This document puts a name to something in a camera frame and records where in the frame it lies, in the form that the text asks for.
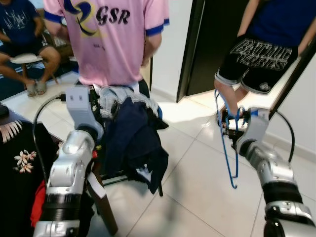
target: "clothing pile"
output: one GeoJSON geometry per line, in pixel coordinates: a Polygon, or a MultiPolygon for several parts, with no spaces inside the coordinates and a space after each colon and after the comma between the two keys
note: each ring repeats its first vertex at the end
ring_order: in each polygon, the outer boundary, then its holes
{"type": "Polygon", "coordinates": [[[113,177],[124,170],[130,180],[148,184],[154,194],[168,166],[157,130],[168,128],[158,104],[128,87],[103,87],[100,113],[106,121],[104,170],[113,177]]]}

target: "door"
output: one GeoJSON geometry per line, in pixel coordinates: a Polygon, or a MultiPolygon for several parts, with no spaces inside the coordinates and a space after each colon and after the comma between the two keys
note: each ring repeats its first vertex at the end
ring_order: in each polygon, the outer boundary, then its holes
{"type": "Polygon", "coordinates": [[[206,0],[187,95],[214,89],[214,75],[237,37],[248,0],[206,0]]]}

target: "black cable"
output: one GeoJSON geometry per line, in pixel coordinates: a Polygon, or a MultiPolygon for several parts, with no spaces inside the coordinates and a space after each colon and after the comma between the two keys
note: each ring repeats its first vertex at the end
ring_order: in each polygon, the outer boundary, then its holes
{"type": "Polygon", "coordinates": [[[34,140],[34,144],[35,144],[35,148],[36,148],[36,151],[37,151],[37,155],[39,157],[39,161],[40,161],[40,165],[41,165],[41,168],[43,170],[43,176],[44,176],[44,181],[45,181],[45,186],[47,187],[47,183],[48,183],[48,177],[47,177],[47,173],[46,173],[46,170],[45,170],[45,165],[44,165],[44,162],[43,162],[43,158],[41,156],[41,153],[40,153],[40,149],[38,147],[38,144],[37,144],[37,141],[36,141],[36,127],[37,127],[37,124],[38,124],[38,118],[40,116],[40,113],[42,112],[42,110],[46,107],[46,105],[48,105],[50,102],[52,102],[53,100],[55,99],[61,99],[62,98],[62,95],[56,95],[48,100],[46,100],[42,105],[41,107],[39,108],[39,110],[37,111],[36,115],[35,115],[35,118],[34,118],[34,121],[33,121],[33,128],[32,128],[32,135],[33,135],[33,140],[34,140]]]}
{"type": "Polygon", "coordinates": [[[292,158],[293,158],[293,154],[294,154],[294,148],[295,148],[295,136],[294,136],[293,128],[292,128],[290,122],[287,120],[287,118],[281,112],[279,112],[278,110],[273,110],[272,112],[279,114],[284,119],[284,121],[287,123],[287,126],[289,127],[289,129],[291,131],[292,145],[291,145],[290,157],[288,159],[288,162],[291,163],[292,158]]]}

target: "dark blue garment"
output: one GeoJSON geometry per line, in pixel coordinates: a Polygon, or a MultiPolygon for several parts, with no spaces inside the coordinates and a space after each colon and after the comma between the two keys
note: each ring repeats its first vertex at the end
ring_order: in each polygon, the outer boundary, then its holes
{"type": "Polygon", "coordinates": [[[0,3],[0,28],[17,45],[30,44],[35,40],[34,17],[39,16],[28,0],[12,0],[9,5],[0,3]]]}
{"type": "Polygon", "coordinates": [[[134,171],[146,164],[151,172],[148,185],[155,193],[168,166],[168,153],[161,147],[157,129],[168,125],[153,116],[150,109],[146,110],[145,103],[133,103],[130,98],[124,101],[106,129],[105,172],[111,177],[123,164],[134,171]]]}
{"type": "Polygon", "coordinates": [[[316,0],[268,0],[247,33],[269,43],[298,46],[316,17],[316,0]]]}

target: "navy t-shirt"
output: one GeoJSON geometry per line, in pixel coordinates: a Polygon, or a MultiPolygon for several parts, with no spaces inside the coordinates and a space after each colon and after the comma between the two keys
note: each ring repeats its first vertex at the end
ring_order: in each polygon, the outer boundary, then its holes
{"type": "Polygon", "coordinates": [[[267,0],[247,33],[282,46],[299,46],[316,17],[316,0],[267,0]]]}
{"type": "Polygon", "coordinates": [[[39,14],[28,0],[12,0],[9,5],[0,3],[0,28],[14,44],[29,44],[35,39],[36,16],[39,14]]]}

